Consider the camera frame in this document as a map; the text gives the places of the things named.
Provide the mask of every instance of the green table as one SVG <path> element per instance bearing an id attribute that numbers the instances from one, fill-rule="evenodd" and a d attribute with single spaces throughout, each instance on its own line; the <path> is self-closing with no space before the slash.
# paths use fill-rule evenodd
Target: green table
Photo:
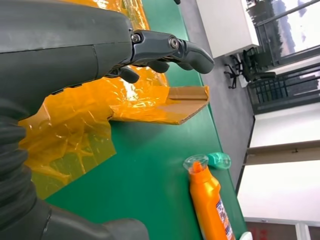
<path id="1" fill-rule="evenodd" d="M 143 0 L 152 30 L 188 39 L 173 0 Z M 171 86 L 201 86 L 195 71 L 172 65 Z M 117 154 L 48 199 L 95 223 L 135 218 L 146 224 L 151 240 L 202 240 L 183 162 L 195 154 L 220 152 L 209 107 L 180 125 L 112 122 Z M 211 170 L 239 238 L 247 227 L 229 171 Z"/>

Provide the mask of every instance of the sky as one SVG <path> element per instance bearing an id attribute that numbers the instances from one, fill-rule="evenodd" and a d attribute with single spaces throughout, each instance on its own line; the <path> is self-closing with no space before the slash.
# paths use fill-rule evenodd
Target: sky
<path id="1" fill-rule="evenodd" d="M 297 0 L 282 0 L 287 10 L 298 6 Z M 307 11 L 300 17 L 298 11 L 288 15 L 288 22 L 291 27 L 292 39 L 294 41 L 296 52 L 320 45 L 320 2 L 306 8 Z"/>

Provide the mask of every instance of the gray floor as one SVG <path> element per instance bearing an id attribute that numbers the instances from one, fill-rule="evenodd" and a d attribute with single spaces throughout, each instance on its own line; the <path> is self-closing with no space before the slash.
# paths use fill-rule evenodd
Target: gray floor
<path id="1" fill-rule="evenodd" d="M 180 9 L 189 40 L 211 53 L 196 0 L 182 0 Z M 202 77 L 204 84 L 210 86 L 210 103 L 214 122 L 223 151 L 232 161 L 230 174 L 235 187 L 247 150 L 254 113 L 246 89 L 241 88 L 239 82 L 236 89 L 228 88 L 231 81 L 223 72 L 224 63 L 229 60 L 223 57 L 214 60 L 214 69 Z"/>

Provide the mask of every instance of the robotic arm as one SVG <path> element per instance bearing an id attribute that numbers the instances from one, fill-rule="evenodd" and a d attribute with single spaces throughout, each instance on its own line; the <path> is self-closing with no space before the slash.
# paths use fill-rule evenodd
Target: robotic arm
<path id="1" fill-rule="evenodd" d="M 139 76 L 128 65 L 158 73 L 174 62 L 206 74 L 208 53 L 172 34 L 134 31 L 126 16 L 54 0 L 0 0 L 0 239 L 147 240 L 133 219 L 93 224 L 38 199 L 28 153 L 19 149 L 18 121 L 45 97 L 102 78 Z"/>

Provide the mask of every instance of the teal bottle cap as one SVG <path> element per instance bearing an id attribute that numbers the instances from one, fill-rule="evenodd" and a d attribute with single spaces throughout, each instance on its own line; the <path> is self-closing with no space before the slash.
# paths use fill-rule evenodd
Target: teal bottle cap
<path id="1" fill-rule="evenodd" d="M 214 152 L 207 155 L 208 165 L 215 169 L 226 170 L 231 166 L 231 159 L 228 154 L 223 152 Z"/>

